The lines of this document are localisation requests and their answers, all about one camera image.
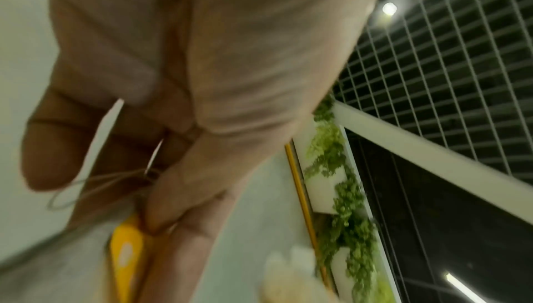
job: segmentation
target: white beam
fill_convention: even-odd
[[[376,117],[337,102],[339,125],[533,224],[533,187]]]

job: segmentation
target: white string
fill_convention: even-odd
[[[111,186],[115,185],[116,183],[122,181],[122,180],[125,180],[125,179],[128,179],[128,178],[143,178],[151,183],[154,183],[155,182],[155,179],[153,178],[150,178],[148,176],[148,173],[156,173],[157,176],[159,176],[161,174],[161,172],[159,170],[156,170],[156,169],[137,169],[137,170],[132,170],[132,171],[125,171],[125,172],[114,172],[114,173],[108,173],[108,174],[101,174],[101,175],[95,175],[95,176],[90,176],[88,178],[85,178],[85,179],[81,179],[81,180],[75,180],[69,184],[67,184],[65,187],[63,188],[60,188],[58,189],[54,195],[50,198],[50,201],[48,202],[46,208],[47,210],[49,211],[61,211],[61,210],[64,210],[64,209],[67,209],[73,205],[76,205],[78,202],[80,201],[83,201],[87,198],[90,198],[91,196],[95,195],[95,194],[98,194],[98,193],[101,193],[102,191],[110,188]],[[90,182],[93,182],[93,181],[100,181],[100,180],[107,180],[107,179],[110,179],[108,182],[104,183],[104,184],[101,184],[97,187],[95,187],[94,189],[89,189],[89,190],[86,190],[85,192],[83,192],[82,195],[80,195],[79,197],[77,197],[75,200],[72,200],[72,201],[68,201],[64,204],[59,204],[57,205],[56,204],[56,200],[57,198],[61,195],[61,193],[63,193],[66,189],[68,188],[71,188],[72,186],[76,186],[76,185],[79,185],[79,184],[85,184],[85,183],[90,183]],[[140,188],[139,190],[137,190],[136,192],[134,192],[134,194],[138,193],[138,192],[141,192],[141,191],[146,191],[146,188]]]

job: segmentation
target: ceiling light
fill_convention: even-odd
[[[454,287],[459,289],[463,294],[465,294],[466,297],[470,298],[472,302],[474,303],[487,303],[485,300],[483,300],[481,297],[479,297],[475,292],[470,290],[466,285],[464,285],[461,281],[456,279],[452,274],[447,273],[446,274],[446,280],[451,283]]]
[[[396,7],[396,5],[391,2],[388,2],[385,5],[383,5],[383,13],[387,14],[390,17],[393,16],[397,10],[398,10],[398,7]]]

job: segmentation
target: grid ceiling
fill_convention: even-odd
[[[532,34],[533,0],[378,0],[335,98],[533,185]]]

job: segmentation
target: light fixture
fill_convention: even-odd
[[[393,16],[397,10],[398,7],[391,2],[388,2],[383,5],[383,13],[387,14],[389,17]]]
[[[474,303],[487,303],[484,299],[479,297],[475,292],[470,290],[466,285],[464,285],[461,281],[459,281],[457,278],[455,278],[452,274],[447,273],[446,274],[446,280],[451,283],[454,287],[459,289],[466,297],[470,298],[472,302]]]

